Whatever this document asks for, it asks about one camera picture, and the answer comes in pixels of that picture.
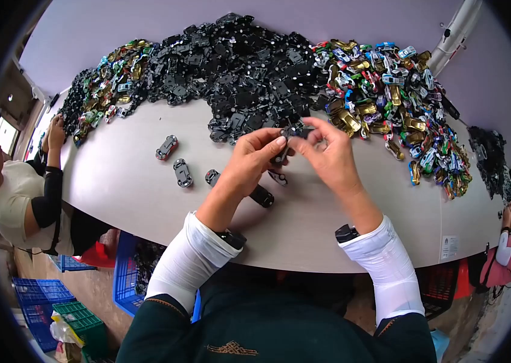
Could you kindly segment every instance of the white arm sleeve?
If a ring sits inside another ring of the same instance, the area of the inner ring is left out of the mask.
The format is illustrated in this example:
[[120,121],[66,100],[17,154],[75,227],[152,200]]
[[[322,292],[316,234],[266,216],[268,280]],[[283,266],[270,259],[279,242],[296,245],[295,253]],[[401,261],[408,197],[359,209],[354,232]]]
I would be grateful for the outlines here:
[[169,294],[190,313],[195,291],[242,250],[236,250],[223,241],[195,217],[195,212],[190,212],[183,229],[158,261],[145,299]]
[[377,326],[382,319],[410,312],[425,315],[415,269],[386,215],[379,227],[371,233],[340,243],[339,246],[372,279]]
[[499,235],[498,250],[495,252],[495,260],[501,266],[507,266],[509,259],[511,258],[511,247],[507,247],[507,239],[509,234],[507,232]]

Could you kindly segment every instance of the white table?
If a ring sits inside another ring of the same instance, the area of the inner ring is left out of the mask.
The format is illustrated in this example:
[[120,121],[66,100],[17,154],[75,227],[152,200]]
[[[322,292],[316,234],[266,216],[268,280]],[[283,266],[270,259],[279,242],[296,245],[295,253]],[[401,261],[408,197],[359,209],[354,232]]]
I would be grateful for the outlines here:
[[[63,93],[44,117],[50,119],[65,97]],[[210,191],[205,173],[222,171],[232,152],[229,144],[209,139],[210,118],[202,100],[177,107],[164,100],[145,102],[126,119],[101,123],[80,149],[69,139],[62,149],[63,200],[116,228],[169,244],[187,212],[196,210]],[[490,200],[465,126],[454,120],[450,125],[466,142],[473,176],[466,195],[452,201],[431,179],[411,185],[408,150],[399,162],[384,148],[381,135],[352,140],[363,185],[390,217],[415,267],[470,256],[483,251],[486,242],[498,242],[502,202]],[[161,162],[155,150],[171,134],[178,137],[179,147],[168,162]],[[177,185],[172,163],[179,157],[194,179],[190,188]],[[334,231],[348,220],[306,159],[293,157],[285,174],[287,187],[262,176],[260,184],[275,197],[273,207],[264,209],[245,198],[237,209],[231,228],[241,231],[247,244],[236,262],[280,270],[364,272],[337,246]],[[441,260],[444,236],[456,236],[458,245],[454,256]]]

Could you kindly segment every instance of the green plastic crate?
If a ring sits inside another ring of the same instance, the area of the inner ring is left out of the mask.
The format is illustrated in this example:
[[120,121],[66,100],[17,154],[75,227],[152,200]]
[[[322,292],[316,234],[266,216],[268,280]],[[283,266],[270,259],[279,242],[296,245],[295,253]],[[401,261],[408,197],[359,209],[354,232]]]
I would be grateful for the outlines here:
[[105,324],[79,301],[53,304],[52,308],[84,341],[83,351],[92,358],[105,358],[108,353]]

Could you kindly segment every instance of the dark green shirt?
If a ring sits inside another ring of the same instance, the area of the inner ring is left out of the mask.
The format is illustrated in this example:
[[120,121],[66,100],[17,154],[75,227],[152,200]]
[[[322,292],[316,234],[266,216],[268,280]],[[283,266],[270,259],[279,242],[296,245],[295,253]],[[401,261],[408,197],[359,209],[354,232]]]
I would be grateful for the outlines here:
[[420,314],[383,320],[375,335],[328,309],[281,293],[258,295],[190,323],[171,296],[146,300],[117,357],[128,362],[436,362]]

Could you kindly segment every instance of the wristwatch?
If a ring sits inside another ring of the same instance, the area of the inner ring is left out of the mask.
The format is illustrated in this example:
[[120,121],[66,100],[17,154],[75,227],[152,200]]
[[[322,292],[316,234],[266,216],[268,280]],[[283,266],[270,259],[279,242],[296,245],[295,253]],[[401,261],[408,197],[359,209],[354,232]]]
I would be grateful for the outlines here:
[[500,234],[504,233],[504,232],[507,232],[508,235],[511,235],[511,228],[509,227],[503,227],[502,228],[502,231],[500,232]]
[[336,236],[338,243],[345,243],[360,236],[360,233],[356,231],[354,226],[351,228],[348,224],[345,224],[334,231],[334,236]]
[[225,232],[215,232],[215,234],[236,250],[240,250],[247,242],[247,238],[245,238],[241,233],[231,233],[229,229],[226,229]]

